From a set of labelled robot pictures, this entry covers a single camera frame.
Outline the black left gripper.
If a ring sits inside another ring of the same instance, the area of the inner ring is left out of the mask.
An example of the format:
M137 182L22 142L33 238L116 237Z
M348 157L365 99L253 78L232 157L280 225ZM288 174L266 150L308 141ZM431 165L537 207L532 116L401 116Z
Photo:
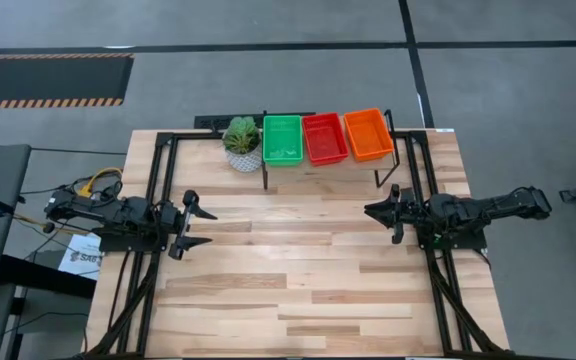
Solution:
M210 238L189 237L189 221L192 216L208 220L216 220L215 215L203 210L199 206L199 196L194 190L184 193L182 204L184 209L180 211L171 202L165 202L161 210L161 223L166 234L175 235L171 243L168 255L174 260L181 260L185 251L192 247L211 242Z

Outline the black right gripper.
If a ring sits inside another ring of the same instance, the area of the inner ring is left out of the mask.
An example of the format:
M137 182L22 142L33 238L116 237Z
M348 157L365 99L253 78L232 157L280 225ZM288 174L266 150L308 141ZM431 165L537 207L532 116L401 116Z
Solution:
M430 215L425 207L416 202L413 189L401 189L397 184L391 187L390 199L367 204L364 206L364 212L386 228L394 229L393 244L402 242L404 224L414 227L428 227L431 224Z

